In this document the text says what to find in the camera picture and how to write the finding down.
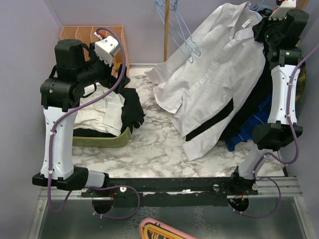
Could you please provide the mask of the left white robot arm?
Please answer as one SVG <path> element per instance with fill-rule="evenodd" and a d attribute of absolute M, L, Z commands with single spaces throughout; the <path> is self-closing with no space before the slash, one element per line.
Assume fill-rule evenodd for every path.
<path fill-rule="evenodd" d="M 91 49 L 76 39 L 60 40 L 54 47 L 56 65 L 40 87 L 41 105 L 46 123 L 45 153 L 42 169 L 33 176 L 33 185 L 55 186 L 73 191 L 93 187 L 98 196 L 110 191 L 106 173 L 74 166 L 72 162 L 73 129 L 78 111 L 88 104 L 80 104 L 85 88 L 96 83 L 111 84 L 106 92 L 118 88 L 126 75 L 126 66 L 112 83 L 112 58 L 124 52 L 120 40 L 110 37 L 93 43 Z"/>

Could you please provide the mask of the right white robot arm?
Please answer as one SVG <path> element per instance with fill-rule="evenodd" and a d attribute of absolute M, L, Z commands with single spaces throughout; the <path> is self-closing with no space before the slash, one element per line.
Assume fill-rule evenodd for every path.
<path fill-rule="evenodd" d="M 296 46 L 309 14 L 291 8 L 280 16 L 276 11 L 266 14 L 253 26 L 254 39 L 265 46 L 264 55 L 270 63 L 272 101 L 267 123 L 253 131 L 253 147 L 244 162 L 231 174 L 228 189 L 235 195 L 250 192 L 266 159 L 287 146 L 303 133 L 297 125 L 295 102 L 302 50 Z"/>

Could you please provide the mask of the light blue wire hanger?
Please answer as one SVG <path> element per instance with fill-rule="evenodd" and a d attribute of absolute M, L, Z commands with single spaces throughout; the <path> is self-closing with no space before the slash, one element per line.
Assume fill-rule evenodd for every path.
<path fill-rule="evenodd" d="M 255 6 L 250 6 L 250 10 L 253 11 L 258 11 L 260 10 L 260 8 L 262 7 L 262 5 L 264 4 L 266 0 L 262 0 L 259 4 L 255 5 Z"/>

